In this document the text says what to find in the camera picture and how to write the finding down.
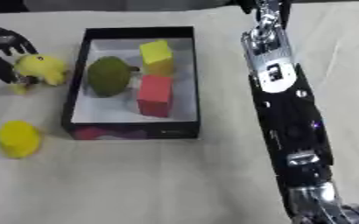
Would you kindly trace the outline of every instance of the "yellow plush toy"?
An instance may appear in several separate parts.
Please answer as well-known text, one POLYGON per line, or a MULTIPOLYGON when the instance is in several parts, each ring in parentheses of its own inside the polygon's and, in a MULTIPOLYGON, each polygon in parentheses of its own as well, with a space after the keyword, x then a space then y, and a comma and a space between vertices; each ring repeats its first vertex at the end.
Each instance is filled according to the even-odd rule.
POLYGON ((66 64, 51 56, 26 55, 18 59, 14 67, 19 75, 37 77, 52 86, 65 82, 66 64))

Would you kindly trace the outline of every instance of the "yellow disc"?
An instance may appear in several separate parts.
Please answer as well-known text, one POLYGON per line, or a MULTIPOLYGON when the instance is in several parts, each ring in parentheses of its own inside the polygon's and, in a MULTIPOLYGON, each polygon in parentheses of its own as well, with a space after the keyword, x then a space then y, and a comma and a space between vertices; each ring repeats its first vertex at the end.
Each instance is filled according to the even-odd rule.
POLYGON ((10 158, 25 158, 35 152, 40 144, 40 134, 28 122, 6 122, 0 128, 0 146, 10 158))

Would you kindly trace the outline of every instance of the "white table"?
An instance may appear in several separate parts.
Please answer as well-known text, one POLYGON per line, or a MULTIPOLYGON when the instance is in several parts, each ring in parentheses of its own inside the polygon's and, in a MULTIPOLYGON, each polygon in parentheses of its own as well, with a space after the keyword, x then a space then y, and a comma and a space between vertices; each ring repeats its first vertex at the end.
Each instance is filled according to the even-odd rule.
MULTIPOLYGON (((194 25, 201 140, 75 142, 59 118, 67 87, 15 96, 0 82, 0 124, 46 133, 36 155, 0 154, 0 224, 289 223, 258 127, 236 7, 189 12, 0 15, 0 26, 73 65, 87 27, 194 25)), ((359 3, 297 4, 288 28, 334 148, 334 177, 359 203, 359 3)))

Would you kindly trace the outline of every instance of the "screw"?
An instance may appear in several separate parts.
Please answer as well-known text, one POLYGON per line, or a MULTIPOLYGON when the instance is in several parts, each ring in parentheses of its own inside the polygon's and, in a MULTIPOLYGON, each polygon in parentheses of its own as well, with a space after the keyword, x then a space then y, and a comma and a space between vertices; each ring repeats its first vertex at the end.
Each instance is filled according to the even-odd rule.
POLYGON ((297 90, 296 94, 297 94, 297 96, 298 96, 299 98, 305 98, 305 97, 307 97, 307 91, 302 90, 302 89, 297 90))

